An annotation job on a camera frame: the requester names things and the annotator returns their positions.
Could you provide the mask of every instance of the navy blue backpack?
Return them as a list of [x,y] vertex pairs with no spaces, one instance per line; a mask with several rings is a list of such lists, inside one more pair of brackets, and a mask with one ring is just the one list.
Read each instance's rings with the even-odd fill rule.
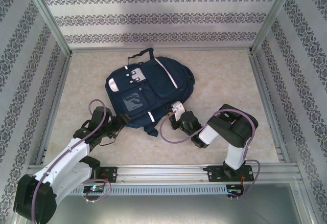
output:
[[136,56],[150,54],[150,60],[129,64],[112,72],[106,80],[106,90],[113,109],[130,117],[128,127],[144,127],[151,136],[154,128],[176,101],[184,103],[193,92],[193,73],[174,59],[153,56],[153,48]]

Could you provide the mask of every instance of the marble floor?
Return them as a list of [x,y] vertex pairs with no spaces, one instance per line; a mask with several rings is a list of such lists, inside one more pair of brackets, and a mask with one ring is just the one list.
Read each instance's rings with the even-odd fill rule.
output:
[[[57,117],[52,130],[44,163],[49,163],[68,144],[74,132],[90,119],[88,104],[101,99],[112,109],[104,84],[109,74],[126,65],[127,57],[137,52],[74,53]],[[253,115],[259,122],[248,159],[278,162],[269,125],[245,50],[239,51],[171,51],[154,52],[188,66],[195,76],[194,92],[184,104],[204,124],[224,103]],[[148,54],[131,59],[147,61]],[[185,138],[182,131],[173,131],[169,122],[163,126],[167,139]],[[101,164],[212,164],[222,163],[228,143],[221,137],[206,149],[197,148],[191,141],[172,145],[160,137],[147,135],[143,128],[124,128],[112,145],[96,147],[90,156]]]

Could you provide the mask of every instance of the white patch on backpack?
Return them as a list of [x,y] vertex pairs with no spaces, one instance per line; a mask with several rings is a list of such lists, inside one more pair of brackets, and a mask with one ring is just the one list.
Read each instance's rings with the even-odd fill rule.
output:
[[135,110],[135,109],[143,106],[138,93],[133,93],[133,94],[127,96],[126,98],[123,99],[123,101],[124,101],[125,106],[128,109],[128,111],[132,111],[132,110]]

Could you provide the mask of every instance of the patterned wallpaper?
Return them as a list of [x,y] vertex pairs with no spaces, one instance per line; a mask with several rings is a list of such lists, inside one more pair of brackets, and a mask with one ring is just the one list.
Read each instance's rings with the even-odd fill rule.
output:
[[327,0],[286,0],[256,53],[291,159],[327,223]]
[[274,0],[45,0],[71,48],[249,47]]
[[32,0],[0,0],[0,223],[40,145],[65,55]]

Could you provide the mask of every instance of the metal base plate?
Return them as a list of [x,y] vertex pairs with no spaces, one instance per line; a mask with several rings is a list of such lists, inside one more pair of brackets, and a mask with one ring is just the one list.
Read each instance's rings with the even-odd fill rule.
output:
[[244,165],[239,170],[235,171],[232,178],[224,173],[222,165],[213,165],[204,168],[208,172],[209,182],[240,182],[241,175],[244,177],[245,182],[253,182],[253,171],[250,165]]
[[100,175],[105,174],[107,176],[107,178],[108,178],[108,181],[110,181],[111,183],[116,183],[117,170],[118,170],[117,167],[103,167],[103,166],[101,166]]

